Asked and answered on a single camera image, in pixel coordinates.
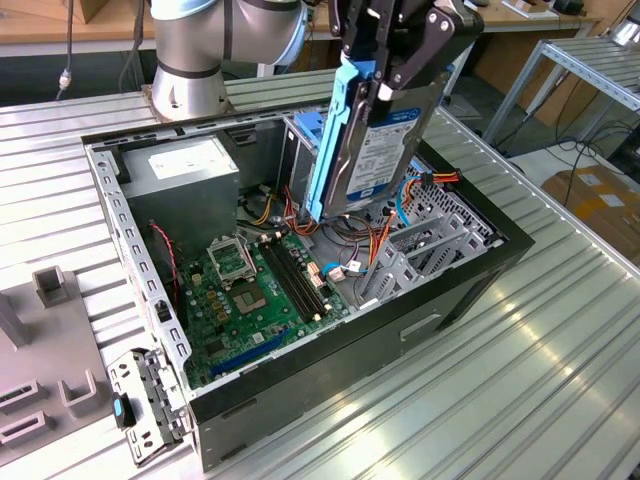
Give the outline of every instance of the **red cable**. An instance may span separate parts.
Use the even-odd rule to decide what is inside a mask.
[[[173,305],[178,308],[178,268],[176,267],[176,257],[173,254],[171,240],[169,240],[167,234],[158,225],[155,223],[151,223],[150,225],[162,236],[162,239],[167,246],[167,250],[169,250],[169,256],[171,257],[171,274],[173,275]]]

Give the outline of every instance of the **slotted metal table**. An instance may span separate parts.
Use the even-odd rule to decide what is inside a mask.
[[[507,115],[543,58],[549,58],[557,65],[531,102],[528,112],[546,98],[565,69],[607,94],[609,106],[619,102],[634,112],[640,110],[640,52],[620,47],[601,37],[541,40],[487,127],[482,137],[487,143],[496,139]],[[594,116],[580,135],[581,140],[600,122],[607,109]]]
[[[228,89],[247,110],[332,85],[316,72]],[[141,94],[0,110],[0,288],[73,270],[105,363],[150,338],[78,137],[155,122]],[[425,138],[536,241],[464,319],[207,477],[186,443],[137,470],[109,416],[0,478],[625,479],[640,461],[640,272],[444,110]]]

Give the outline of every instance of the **power cable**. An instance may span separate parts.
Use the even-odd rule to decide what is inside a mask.
[[[120,71],[120,77],[118,78],[118,90],[120,91],[120,93],[124,93],[124,89],[122,87],[122,83],[124,82],[124,75],[129,69],[129,66],[131,65],[131,62],[133,61],[135,55],[138,54],[138,49],[140,48],[140,45],[142,45],[142,41],[144,39],[144,2],[145,0],[138,0],[138,12],[133,24],[133,46],[131,47],[129,56],[124,63],[124,66]]]
[[[58,94],[56,95],[56,101],[62,98],[62,93],[71,85],[71,55],[72,55],[72,43],[73,43],[73,5],[74,0],[67,0],[69,5],[67,6],[67,66],[60,74],[58,80]]]

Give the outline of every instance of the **white sticker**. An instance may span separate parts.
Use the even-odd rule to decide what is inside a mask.
[[[382,125],[367,130],[347,186],[350,201],[378,193],[393,179],[404,152],[404,137],[419,118],[419,108],[392,112]]]
[[[231,157],[217,138],[149,157],[149,165],[158,180],[206,169],[227,171],[230,161]]]
[[[610,207],[624,207],[624,202],[617,195],[600,195],[600,198]]]
[[[578,175],[578,177],[580,177],[580,180],[582,180],[584,183],[586,183],[590,187],[595,187],[596,185],[602,185],[602,182],[600,181],[600,179],[591,173],[583,173]]]
[[[349,270],[350,272],[359,272],[361,266],[361,262],[351,260],[349,263],[347,263],[347,270]]]

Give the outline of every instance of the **yellow wire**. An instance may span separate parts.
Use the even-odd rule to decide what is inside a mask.
[[[264,222],[267,221],[267,218],[269,218],[269,212],[271,211],[271,200],[272,199],[273,199],[273,196],[269,195],[269,200],[267,200],[267,206],[264,209],[264,213],[262,214],[262,216],[258,220],[253,222],[254,225],[262,225]]]

